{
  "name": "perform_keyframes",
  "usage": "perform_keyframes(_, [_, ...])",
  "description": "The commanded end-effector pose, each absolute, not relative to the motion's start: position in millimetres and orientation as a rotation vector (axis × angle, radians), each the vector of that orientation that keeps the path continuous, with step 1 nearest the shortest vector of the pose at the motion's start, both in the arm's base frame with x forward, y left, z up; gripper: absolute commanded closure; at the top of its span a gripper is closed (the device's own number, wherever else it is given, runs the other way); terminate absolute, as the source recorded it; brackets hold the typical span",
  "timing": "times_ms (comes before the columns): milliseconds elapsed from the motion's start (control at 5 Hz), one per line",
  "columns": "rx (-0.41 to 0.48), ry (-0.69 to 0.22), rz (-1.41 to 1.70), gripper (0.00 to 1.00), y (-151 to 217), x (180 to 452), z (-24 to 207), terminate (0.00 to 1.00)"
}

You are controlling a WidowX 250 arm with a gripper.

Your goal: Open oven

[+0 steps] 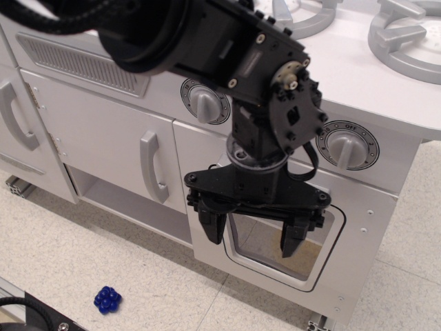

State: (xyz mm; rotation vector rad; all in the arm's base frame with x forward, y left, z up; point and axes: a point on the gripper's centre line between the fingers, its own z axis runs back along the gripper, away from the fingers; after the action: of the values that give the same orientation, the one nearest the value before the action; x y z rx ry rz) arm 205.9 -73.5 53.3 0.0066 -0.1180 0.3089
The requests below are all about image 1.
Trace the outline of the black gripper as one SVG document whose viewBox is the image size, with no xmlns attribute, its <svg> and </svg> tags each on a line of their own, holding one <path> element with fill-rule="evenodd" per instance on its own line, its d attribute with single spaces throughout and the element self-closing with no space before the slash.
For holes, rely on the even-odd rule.
<svg viewBox="0 0 441 331">
<path fill-rule="evenodd" d="M 227 165 L 191 172 L 184 181 L 190 189 L 187 202 L 198 213 L 212 243 L 221 243 L 230 212 L 285 221 L 280 240 L 282 258 L 294 254 L 309 230 L 323 227 L 323 214 L 331 203 L 326 192 L 292 179 L 287 166 L 259 174 Z"/>
</svg>

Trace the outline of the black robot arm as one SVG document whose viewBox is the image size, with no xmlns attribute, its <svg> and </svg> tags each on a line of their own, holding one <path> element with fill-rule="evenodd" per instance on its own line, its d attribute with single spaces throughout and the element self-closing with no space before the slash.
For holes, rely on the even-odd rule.
<svg viewBox="0 0 441 331">
<path fill-rule="evenodd" d="M 280 249 L 290 257 L 307 233 L 322 227 L 330 196 L 293 174 L 288 158 L 311 140 L 327 115 L 311 80 L 310 58 L 291 30 L 255 11 L 251 1 L 44 1 L 49 15 L 2 1 L 7 18 L 46 34 L 96 30 L 106 52 L 128 72 L 165 71 L 192 78 L 232 98 L 230 164 L 184 178 L 187 202 L 213 243 L 229 213 L 283 223 Z"/>
</svg>

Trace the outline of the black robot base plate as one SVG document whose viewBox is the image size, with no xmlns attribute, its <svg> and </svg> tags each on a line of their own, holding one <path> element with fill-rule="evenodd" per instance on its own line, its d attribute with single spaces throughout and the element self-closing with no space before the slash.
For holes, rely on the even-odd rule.
<svg viewBox="0 0 441 331">
<path fill-rule="evenodd" d="M 29 299 L 31 301 L 36 302 L 39 306 L 41 306 L 48 313 L 50 319 L 52 320 L 52 324 L 53 324 L 55 330 L 58 330 L 59 326 L 62 323 L 68 324 L 68 326 L 69 326 L 68 330 L 73 330 L 73 331 L 85 331 L 86 330 L 86 328 L 84 328 L 82 325 L 79 325 L 76 321 L 70 319 L 69 317 L 65 316 L 64 314 L 61 314 L 58 310 L 55 310 L 53 307 L 40 301 L 38 298 L 32 296 L 31 294 L 25 292 L 24 297 L 26 299 Z M 38 312 L 33 310 L 32 308 L 25 307 L 25 322 L 27 324 L 35 326 L 41 330 L 48 330 L 48 327 L 47 327 L 46 322 L 44 321 L 43 317 Z"/>
</svg>

